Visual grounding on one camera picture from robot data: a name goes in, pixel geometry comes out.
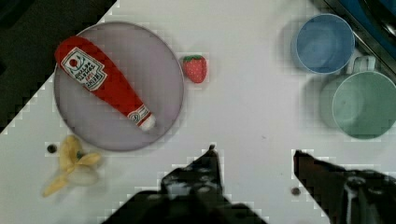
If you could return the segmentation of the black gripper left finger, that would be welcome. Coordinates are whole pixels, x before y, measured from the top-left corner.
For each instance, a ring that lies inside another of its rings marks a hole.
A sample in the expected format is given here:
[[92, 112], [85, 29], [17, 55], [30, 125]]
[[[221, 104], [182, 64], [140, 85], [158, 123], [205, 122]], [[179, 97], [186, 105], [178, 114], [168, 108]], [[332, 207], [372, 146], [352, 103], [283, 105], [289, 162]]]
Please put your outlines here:
[[214, 146], [161, 180], [160, 189], [136, 193], [102, 224], [267, 224], [248, 206], [223, 194]]

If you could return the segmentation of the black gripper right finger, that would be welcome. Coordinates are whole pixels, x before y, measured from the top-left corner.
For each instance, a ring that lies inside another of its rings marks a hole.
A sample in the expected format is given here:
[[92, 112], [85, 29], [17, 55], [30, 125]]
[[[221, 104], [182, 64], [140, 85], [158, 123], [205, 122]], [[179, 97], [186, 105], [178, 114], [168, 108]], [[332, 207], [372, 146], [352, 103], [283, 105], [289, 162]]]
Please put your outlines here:
[[374, 170], [347, 170], [301, 150], [293, 172], [331, 224], [396, 224], [395, 178]]

